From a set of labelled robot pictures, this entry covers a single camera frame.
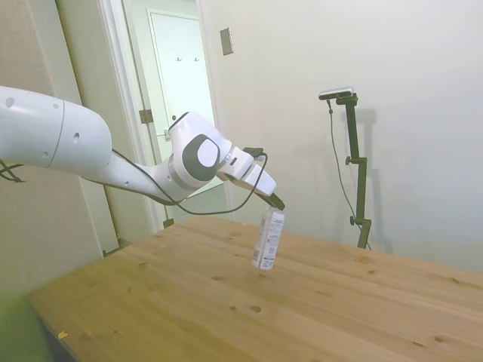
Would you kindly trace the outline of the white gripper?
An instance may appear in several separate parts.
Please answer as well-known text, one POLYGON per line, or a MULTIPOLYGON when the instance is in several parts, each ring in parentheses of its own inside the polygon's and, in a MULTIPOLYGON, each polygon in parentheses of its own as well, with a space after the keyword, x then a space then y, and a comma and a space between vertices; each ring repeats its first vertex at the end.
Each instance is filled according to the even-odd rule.
POLYGON ((267 205, 284 210, 285 203, 274 193, 276 182, 265 171, 268 155, 263 148, 245 147, 243 151, 254 160, 241 179, 236 181, 236 185, 243 189, 254 189, 254 194, 267 205))

